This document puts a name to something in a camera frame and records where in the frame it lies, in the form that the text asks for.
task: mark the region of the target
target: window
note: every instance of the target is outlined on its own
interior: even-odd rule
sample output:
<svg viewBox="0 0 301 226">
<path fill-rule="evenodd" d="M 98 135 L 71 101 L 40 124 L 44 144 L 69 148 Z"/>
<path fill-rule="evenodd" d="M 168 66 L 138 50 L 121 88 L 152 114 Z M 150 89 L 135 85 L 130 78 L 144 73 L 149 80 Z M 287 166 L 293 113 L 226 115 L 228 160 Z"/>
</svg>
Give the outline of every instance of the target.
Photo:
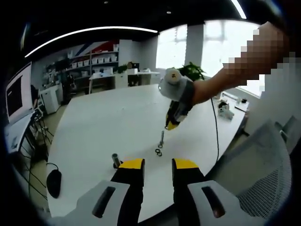
<svg viewBox="0 0 301 226">
<path fill-rule="evenodd" d="M 245 21 L 216 20 L 207 21 L 204 28 L 204 45 L 201 68 L 208 77 L 214 76 L 223 67 L 223 63 L 239 57 L 245 51 L 248 40 L 253 39 L 253 31 L 259 27 Z M 264 75 L 259 80 L 247 81 L 247 86 L 239 88 L 256 96 L 264 91 Z"/>
<path fill-rule="evenodd" d="M 186 55 L 187 25 L 163 31 L 158 37 L 156 68 L 182 67 Z"/>
</svg>

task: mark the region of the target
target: gray chair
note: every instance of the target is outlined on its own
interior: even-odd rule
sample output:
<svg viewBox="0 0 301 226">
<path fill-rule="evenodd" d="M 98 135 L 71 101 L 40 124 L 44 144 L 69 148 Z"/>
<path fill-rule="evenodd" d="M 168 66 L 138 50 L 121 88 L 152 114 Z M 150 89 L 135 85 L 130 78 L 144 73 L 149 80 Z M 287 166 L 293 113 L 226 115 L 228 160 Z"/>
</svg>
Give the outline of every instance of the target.
<svg viewBox="0 0 301 226">
<path fill-rule="evenodd" d="M 268 121 L 223 156 L 211 179 L 236 195 L 245 212 L 268 222 L 287 200 L 292 182 L 289 154 L 274 124 Z"/>
<path fill-rule="evenodd" d="M 301 121 L 292 116 L 283 127 L 279 122 L 275 122 L 275 126 L 284 140 L 286 148 L 290 154 L 301 137 Z"/>
</svg>

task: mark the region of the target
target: monitor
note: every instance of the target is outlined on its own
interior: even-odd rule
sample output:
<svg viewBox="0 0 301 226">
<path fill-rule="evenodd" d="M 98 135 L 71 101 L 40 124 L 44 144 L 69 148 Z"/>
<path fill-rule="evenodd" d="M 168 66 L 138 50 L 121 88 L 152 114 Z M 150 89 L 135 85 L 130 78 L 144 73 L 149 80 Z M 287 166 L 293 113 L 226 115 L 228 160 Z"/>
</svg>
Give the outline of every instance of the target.
<svg viewBox="0 0 301 226">
<path fill-rule="evenodd" d="M 22 68 L 9 81 L 6 87 L 6 106 L 9 123 L 33 111 L 31 68 L 31 63 Z"/>
</svg>

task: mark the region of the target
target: desk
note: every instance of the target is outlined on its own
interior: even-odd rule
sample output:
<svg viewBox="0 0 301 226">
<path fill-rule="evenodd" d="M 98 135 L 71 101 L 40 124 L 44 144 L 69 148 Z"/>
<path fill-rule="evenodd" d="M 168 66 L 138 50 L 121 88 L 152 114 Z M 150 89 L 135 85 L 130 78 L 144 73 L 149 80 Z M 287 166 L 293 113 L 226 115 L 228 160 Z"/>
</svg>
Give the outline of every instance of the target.
<svg viewBox="0 0 301 226">
<path fill-rule="evenodd" d="M 4 128 L 5 141 L 9 154 L 20 150 L 20 145 L 23 141 L 25 131 L 31 122 L 33 114 L 34 112 L 29 113 L 20 120 L 16 121 L 14 124 L 7 125 Z"/>
<path fill-rule="evenodd" d="M 158 84 L 161 79 L 159 72 L 137 72 L 127 73 L 127 75 L 140 75 L 141 85 Z"/>
<path fill-rule="evenodd" d="M 92 92 L 93 80 L 108 78 L 108 77 L 113 77 L 113 76 L 115 76 L 115 74 L 102 73 L 102 72 L 92 74 L 92 76 L 89 78 L 89 94 L 91 94 L 91 92 Z"/>
<path fill-rule="evenodd" d="M 245 113 L 235 109 L 232 121 L 217 116 L 220 155 L 236 134 Z M 214 166 L 217 143 L 211 101 L 192 108 L 188 117 L 165 132 L 162 157 L 155 153 L 170 100 L 158 85 L 113 89 L 76 97 L 68 104 L 55 132 L 49 162 L 62 173 L 58 199 L 48 195 L 53 217 L 65 216 L 79 197 L 115 173 L 111 155 L 121 160 L 145 159 L 143 203 L 139 222 L 173 204 L 172 158 L 191 159 L 206 175 Z M 47 174 L 55 169 L 47 166 Z"/>
<path fill-rule="evenodd" d="M 141 85 L 150 85 L 150 84 L 158 84 L 160 82 L 160 73 L 159 72 L 138 72 L 133 74 L 128 74 L 127 72 L 121 74 L 108 74 L 108 73 L 94 73 L 89 78 L 89 94 L 91 94 L 93 80 L 114 77 L 114 85 L 116 89 L 126 88 L 127 85 L 127 76 L 128 75 L 140 75 L 141 77 Z"/>
</svg>

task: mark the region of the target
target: computer mouse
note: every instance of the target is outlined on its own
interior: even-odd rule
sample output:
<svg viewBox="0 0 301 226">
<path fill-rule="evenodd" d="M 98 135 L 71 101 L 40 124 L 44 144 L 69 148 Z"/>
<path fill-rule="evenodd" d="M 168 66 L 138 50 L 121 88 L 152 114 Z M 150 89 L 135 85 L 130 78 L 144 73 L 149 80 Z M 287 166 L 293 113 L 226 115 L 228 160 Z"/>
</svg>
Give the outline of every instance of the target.
<svg viewBox="0 0 301 226">
<path fill-rule="evenodd" d="M 51 171 L 47 177 L 46 184 L 49 194 L 55 199 L 58 198 L 61 191 L 62 173 L 58 169 Z"/>
</svg>

